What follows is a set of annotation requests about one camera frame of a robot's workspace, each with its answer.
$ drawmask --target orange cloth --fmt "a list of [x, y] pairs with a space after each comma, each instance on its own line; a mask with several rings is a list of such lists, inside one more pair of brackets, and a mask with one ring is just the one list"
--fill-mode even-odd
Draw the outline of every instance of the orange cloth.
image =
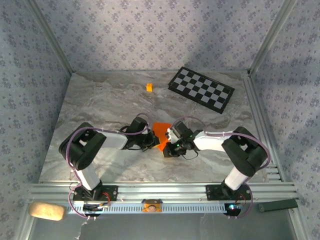
[[159, 138], [160, 144], [157, 146], [162, 152], [168, 142], [168, 138], [166, 137], [166, 132], [168, 128], [170, 128], [171, 123], [166, 122], [154, 122], [152, 131]]

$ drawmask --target orange block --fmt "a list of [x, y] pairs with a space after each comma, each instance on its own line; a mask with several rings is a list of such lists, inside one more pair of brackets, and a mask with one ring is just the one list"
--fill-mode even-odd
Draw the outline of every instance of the orange block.
[[157, 146], [162, 152], [168, 142], [168, 138], [166, 137], [166, 132], [168, 128], [171, 127], [171, 123], [166, 122], [154, 122], [152, 131], [159, 138], [160, 144]]
[[147, 90], [147, 92], [152, 92], [152, 83], [147, 83], [147, 85], [146, 85], [146, 90]]

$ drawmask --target sponge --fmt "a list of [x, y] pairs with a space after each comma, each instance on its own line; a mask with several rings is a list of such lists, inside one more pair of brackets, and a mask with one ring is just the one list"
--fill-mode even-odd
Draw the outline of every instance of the sponge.
[[54, 203], [34, 201], [28, 209], [29, 215], [53, 221], [60, 221], [64, 218], [66, 207]]

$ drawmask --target marble table surface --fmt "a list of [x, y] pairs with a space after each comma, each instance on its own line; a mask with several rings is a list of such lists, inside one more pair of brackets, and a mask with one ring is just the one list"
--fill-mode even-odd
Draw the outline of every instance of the marble table surface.
[[[58, 147], [83, 122], [89, 122], [94, 127], [117, 130], [130, 124], [138, 113], [149, 114], [154, 122], [167, 123], [188, 115], [202, 119], [207, 124], [208, 131], [226, 132], [243, 126], [257, 136], [247, 94], [239, 75], [202, 72], [235, 88], [223, 114], [219, 114], [168, 90], [168, 83], [175, 73], [176, 71], [74, 73], [40, 181], [75, 180], [58, 152]], [[153, 92], [146, 91], [147, 83], [153, 83]], [[195, 120], [188, 119], [185, 123], [192, 130], [202, 128]], [[233, 167], [224, 152], [204, 150], [197, 158], [186, 160], [183, 157], [163, 158], [158, 148], [145, 152], [103, 148], [93, 163], [103, 182], [221, 182]], [[266, 180], [266, 173], [260, 171], [250, 181]]]

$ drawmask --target small orange cube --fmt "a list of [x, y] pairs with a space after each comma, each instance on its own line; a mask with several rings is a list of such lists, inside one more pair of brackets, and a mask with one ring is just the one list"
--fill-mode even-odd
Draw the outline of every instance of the small orange cube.
[[147, 83], [147, 85], [146, 85], [146, 91], [147, 91], [147, 92], [152, 92], [152, 83]]

